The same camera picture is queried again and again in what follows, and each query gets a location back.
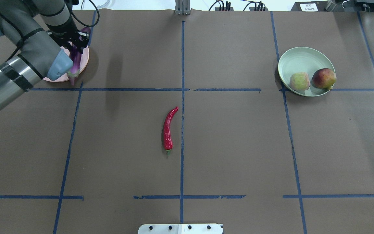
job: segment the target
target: red chili pepper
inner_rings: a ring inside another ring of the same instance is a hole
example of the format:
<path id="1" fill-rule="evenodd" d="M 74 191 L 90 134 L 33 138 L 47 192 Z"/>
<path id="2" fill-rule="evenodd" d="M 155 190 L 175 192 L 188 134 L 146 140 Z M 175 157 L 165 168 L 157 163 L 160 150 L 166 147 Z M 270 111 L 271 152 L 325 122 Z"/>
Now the red chili pepper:
<path id="1" fill-rule="evenodd" d="M 177 113 L 177 111 L 178 107 L 175 107 L 167 114 L 164 122 L 164 129 L 162 130 L 162 139 L 164 141 L 164 148 L 167 151 L 167 155 L 169 155 L 170 151 L 172 150 L 172 140 L 169 126 L 171 124 L 172 117 L 174 117 L 174 114 Z"/>

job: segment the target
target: purple eggplant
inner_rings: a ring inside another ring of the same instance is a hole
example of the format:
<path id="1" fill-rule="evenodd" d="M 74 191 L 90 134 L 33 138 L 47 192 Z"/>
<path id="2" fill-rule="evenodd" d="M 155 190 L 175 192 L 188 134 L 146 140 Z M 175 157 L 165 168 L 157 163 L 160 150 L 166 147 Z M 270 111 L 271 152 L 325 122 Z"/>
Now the purple eggplant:
<path id="1" fill-rule="evenodd" d="M 90 28 L 88 27 L 82 28 L 82 30 L 80 31 L 88 34 L 90 34 L 91 32 Z M 74 81 L 80 74 L 80 61 L 82 58 L 82 53 L 77 48 L 77 46 L 72 45 L 72 48 L 70 49 L 69 58 L 73 61 L 73 67 L 71 67 L 71 69 L 67 72 L 67 77 L 69 78 L 71 85 L 74 86 Z"/>

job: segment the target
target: white bracket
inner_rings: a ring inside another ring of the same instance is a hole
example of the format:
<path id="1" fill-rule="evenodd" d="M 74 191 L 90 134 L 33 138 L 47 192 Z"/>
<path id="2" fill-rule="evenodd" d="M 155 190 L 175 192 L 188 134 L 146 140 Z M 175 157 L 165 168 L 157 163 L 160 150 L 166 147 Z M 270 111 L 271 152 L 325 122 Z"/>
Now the white bracket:
<path id="1" fill-rule="evenodd" d="M 138 234 L 223 234 L 220 224 L 141 225 Z"/>
<path id="2" fill-rule="evenodd" d="M 190 15 L 190 0 L 175 0 L 176 15 Z"/>

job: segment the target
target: green plate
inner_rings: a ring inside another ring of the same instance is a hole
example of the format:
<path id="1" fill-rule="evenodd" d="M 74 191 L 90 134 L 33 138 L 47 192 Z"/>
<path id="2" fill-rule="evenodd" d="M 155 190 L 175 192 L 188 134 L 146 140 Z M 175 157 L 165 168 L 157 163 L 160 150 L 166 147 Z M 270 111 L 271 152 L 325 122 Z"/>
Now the green plate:
<path id="1" fill-rule="evenodd" d="M 313 74 L 321 68 L 334 70 L 333 64 L 321 52 L 308 47 L 295 47 L 287 50 L 279 59 L 278 71 L 285 86 L 296 94 L 306 97 L 316 97 L 328 93 L 327 89 L 318 89 L 313 86 Z M 290 78 L 296 72 L 306 72 L 310 78 L 311 86 L 305 91 L 295 91 L 290 88 Z"/>

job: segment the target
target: pink plate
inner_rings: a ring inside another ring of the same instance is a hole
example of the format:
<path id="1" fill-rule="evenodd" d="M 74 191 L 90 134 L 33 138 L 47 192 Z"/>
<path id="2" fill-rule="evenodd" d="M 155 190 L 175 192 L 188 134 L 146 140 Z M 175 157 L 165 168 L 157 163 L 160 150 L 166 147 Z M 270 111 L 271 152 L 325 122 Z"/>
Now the pink plate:
<path id="1" fill-rule="evenodd" d="M 61 47 L 64 52 L 67 54 L 67 56 L 70 55 L 70 52 L 68 49 L 65 49 L 63 46 Z M 83 49 L 82 58 L 80 60 L 80 73 L 86 68 L 87 63 L 89 62 L 89 46 L 86 46 L 86 48 Z M 50 80 L 47 77 L 44 77 L 43 80 L 49 81 L 49 82 L 64 82 L 68 81 L 69 78 L 67 77 L 67 73 L 59 77 L 57 80 Z"/>

